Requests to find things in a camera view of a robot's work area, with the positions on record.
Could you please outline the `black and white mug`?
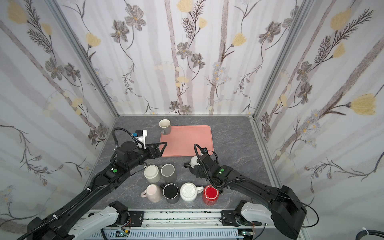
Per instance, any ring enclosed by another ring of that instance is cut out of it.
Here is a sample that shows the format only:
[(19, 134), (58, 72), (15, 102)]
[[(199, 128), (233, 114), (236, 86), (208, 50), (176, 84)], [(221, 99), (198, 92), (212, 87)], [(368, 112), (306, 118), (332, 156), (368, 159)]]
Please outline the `black and white mug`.
[(195, 170), (195, 166), (198, 166), (198, 157), (197, 156), (193, 156), (191, 158), (191, 160), (187, 163), (184, 163), (184, 168), (188, 169), (190, 171), (190, 173), (192, 173), (193, 175), (196, 174), (196, 170)]

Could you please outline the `pink plastic tray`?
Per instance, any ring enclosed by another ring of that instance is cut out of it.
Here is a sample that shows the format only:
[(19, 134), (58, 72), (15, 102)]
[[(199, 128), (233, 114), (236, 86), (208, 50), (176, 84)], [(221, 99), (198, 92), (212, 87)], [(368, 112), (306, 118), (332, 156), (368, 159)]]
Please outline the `pink plastic tray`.
[(209, 151), (214, 150), (212, 130), (210, 126), (171, 126), (169, 135), (161, 135), (161, 142), (167, 146), (162, 157), (195, 156), (194, 144)]

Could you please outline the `light grey mug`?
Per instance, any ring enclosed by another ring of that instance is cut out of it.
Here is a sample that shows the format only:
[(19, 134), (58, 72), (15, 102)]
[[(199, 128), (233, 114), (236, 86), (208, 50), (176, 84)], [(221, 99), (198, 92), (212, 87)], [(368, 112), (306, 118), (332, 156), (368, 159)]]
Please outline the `light grey mug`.
[(169, 135), (172, 130), (171, 121), (168, 119), (163, 119), (159, 122), (159, 127), (161, 128), (162, 135)]

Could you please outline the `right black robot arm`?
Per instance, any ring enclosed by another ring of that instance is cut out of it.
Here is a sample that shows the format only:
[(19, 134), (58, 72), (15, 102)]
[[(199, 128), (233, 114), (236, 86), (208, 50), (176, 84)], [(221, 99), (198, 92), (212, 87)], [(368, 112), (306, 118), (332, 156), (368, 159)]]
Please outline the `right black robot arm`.
[(317, 225), (303, 225), (309, 205), (301, 202), (291, 188), (265, 185), (229, 166), (219, 165), (218, 160), (211, 158), (210, 151), (198, 144), (194, 144), (194, 151), (198, 158), (194, 166), (196, 177), (206, 179), (219, 191), (228, 187), (258, 201), (271, 212), (275, 228), (286, 237), (296, 240), (302, 228)]

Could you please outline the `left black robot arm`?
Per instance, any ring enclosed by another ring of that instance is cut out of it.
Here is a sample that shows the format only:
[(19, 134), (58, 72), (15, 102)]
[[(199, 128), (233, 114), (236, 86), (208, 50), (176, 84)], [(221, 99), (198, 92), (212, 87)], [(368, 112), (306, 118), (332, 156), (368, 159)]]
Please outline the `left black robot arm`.
[(33, 219), (28, 224), (27, 233), (20, 237), (21, 240), (85, 240), (105, 227), (128, 224), (128, 208), (119, 201), (89, 218), (83, 219), (83, 216), (126, 181), (132, 175), (132, 169), (147, 160), (160, 158), (168, 144), (147, 144), (144, 130), (128, 133), (129, 140), (119, 144), (115, 134), (117, 130), (114, 128), (111, 131), (115, 148), (110, 164), (97, 173), (89, 186), (66, 205), (44, 219)]

